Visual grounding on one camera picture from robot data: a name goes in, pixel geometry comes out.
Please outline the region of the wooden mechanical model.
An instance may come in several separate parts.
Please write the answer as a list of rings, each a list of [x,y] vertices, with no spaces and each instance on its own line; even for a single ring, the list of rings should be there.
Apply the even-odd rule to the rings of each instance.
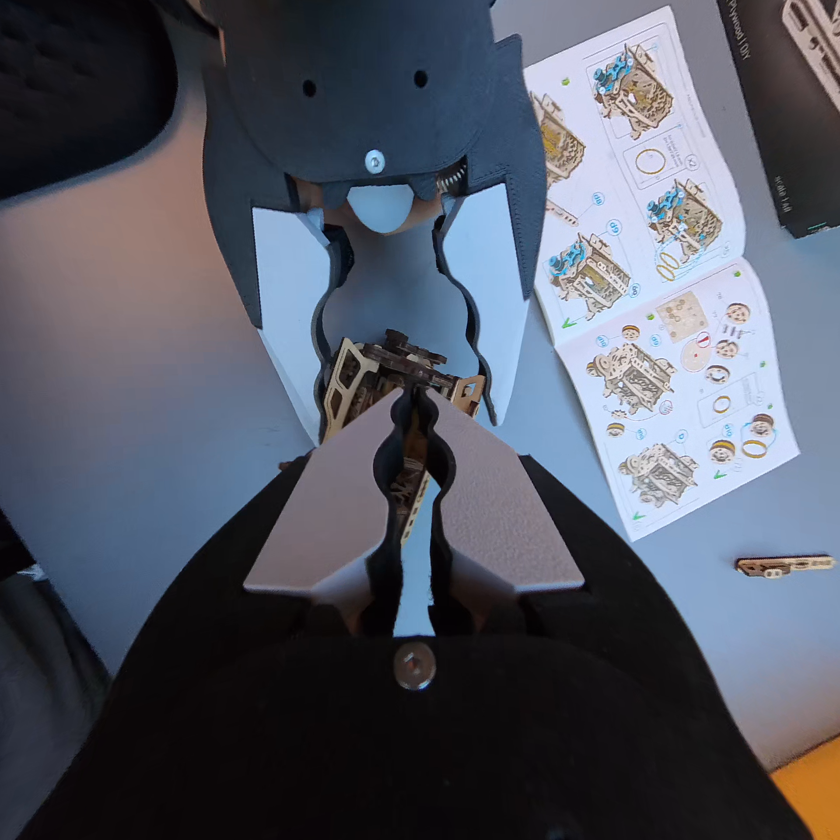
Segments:
[[[344,338],[336,353],[323,397],[325,430],[321,441],[330,440],[353,420],[396,388],[426,385],[470,417],[480,409],[487,379],[482,374],[457,377],[438,366],[447,359],[410,343],[407,335],[385,331],[382,343],[354,343]],[[403,468],[391,486],[396,521],[405,544],[421,510],[430,475],[425,468],[427,441],[413,416],[403,443]]]

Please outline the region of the model instruction booklet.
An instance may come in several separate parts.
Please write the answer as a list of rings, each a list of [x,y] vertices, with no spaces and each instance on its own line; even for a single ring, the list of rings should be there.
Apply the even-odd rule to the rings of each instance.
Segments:
[[[534,290],[632,541],[799,454],[739,194],[662,7],[525,70]]]

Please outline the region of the yellow plastic bin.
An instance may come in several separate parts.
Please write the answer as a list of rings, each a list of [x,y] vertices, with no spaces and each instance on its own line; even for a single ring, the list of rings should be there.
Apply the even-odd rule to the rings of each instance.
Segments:
[[[770,776],[814,839],[839,838],[839,737]]]

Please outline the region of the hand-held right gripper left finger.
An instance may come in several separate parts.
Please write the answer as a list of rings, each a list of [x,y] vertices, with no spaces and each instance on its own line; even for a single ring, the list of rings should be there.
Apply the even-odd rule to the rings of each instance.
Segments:
[[[247,592],[336,607],[351,631],[392,635],[403,589],[392,484],[404,467],[406,392],[314,449],[244,581]]]

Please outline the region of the small slotted wooden part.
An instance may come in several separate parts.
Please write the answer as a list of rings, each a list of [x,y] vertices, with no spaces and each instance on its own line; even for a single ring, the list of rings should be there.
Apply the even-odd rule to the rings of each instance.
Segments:
[[[742,558],[736,560],[734,568],[748,577],[778,580],[798,571],[826,571],[836,565],[829,554],[806,554]]]

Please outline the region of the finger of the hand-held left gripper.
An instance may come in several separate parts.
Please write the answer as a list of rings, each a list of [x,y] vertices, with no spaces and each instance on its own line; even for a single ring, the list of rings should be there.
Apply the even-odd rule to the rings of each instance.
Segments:
[[[343,269],[340,239],[328,236],[320,206],[306,213],[255,207],[252,219],[259,336],[303,429],[319,445],[322,380],[331,356],[322,313]]]
[[[449,198],[434,229],[441,272],[467,306],[467,342],[486,377],[485,402],[495,426],[504,423],[515,385],[529,300],[524,296],[508,190],[494,185]]]

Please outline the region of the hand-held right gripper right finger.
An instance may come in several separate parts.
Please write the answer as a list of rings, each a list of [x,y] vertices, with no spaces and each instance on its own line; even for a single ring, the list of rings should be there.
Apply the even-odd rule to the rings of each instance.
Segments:
[[[430,559],[438,636],[479,631],[525,595],[582,588],[574,561],[517,452],[437,392],[420,392],[426,467],[439,486]]]

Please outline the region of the black model kit box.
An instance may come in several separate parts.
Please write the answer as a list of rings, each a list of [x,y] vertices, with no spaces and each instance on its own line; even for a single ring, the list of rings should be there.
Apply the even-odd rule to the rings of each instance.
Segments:
[[[839,226],[839,2],[718,1],[780,225]]]

